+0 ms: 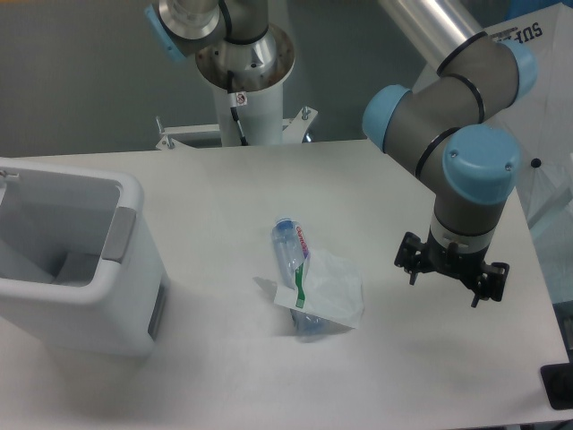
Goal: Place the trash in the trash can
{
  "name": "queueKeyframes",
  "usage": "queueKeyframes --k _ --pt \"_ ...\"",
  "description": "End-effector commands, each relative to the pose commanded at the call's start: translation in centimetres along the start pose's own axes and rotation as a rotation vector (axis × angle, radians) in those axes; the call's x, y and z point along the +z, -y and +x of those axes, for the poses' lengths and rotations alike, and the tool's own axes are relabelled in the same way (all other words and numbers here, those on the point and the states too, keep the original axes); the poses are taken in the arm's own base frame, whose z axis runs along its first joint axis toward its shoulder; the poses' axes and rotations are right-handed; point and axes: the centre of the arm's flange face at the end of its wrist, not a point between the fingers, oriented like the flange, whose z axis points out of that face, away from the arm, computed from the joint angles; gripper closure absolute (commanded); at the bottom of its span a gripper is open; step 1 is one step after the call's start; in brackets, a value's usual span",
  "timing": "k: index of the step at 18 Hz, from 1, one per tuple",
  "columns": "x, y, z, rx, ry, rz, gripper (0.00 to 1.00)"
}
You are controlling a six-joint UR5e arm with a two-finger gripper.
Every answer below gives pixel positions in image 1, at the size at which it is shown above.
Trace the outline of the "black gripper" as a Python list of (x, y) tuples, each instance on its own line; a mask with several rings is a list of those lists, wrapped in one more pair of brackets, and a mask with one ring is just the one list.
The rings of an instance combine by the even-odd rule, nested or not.
[(394, 264), (409, 275), (410, 285), (415, 284), (420, 273), (428, 272), (464, 281), (474, 294), (471, 307), (476, 308), (480, 301), (500, 302), (509, 275), (507, 263), (484, 261), (491, 241), (491, 232), (463, 236), (430, 227), (428, 240), (423, 243), (419, 236), (406, 232)]

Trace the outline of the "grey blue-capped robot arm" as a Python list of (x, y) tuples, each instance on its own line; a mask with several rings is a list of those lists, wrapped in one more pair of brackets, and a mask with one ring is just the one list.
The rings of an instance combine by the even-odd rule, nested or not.
[[(435, 195), (426, 240), (406, 233), (395, 264), (411, 278), (437, 272), (475, 301), (501, 301), (509, 266), (484, 260), (517, 182), (515, 138), (487, 120), (535, 85), (534, 54), (494, 41), (457, 1), (385, 1), (382, 8), (434, 69), (420, 91), (390, 85), (368, 103), (368, 139)], [(282, 83), (294, 66), (286, 33), (264, 1), (156, 1), (145, 16), (176, 62), (193, 58), (214, 90), (226, 146), (286, 141)]]

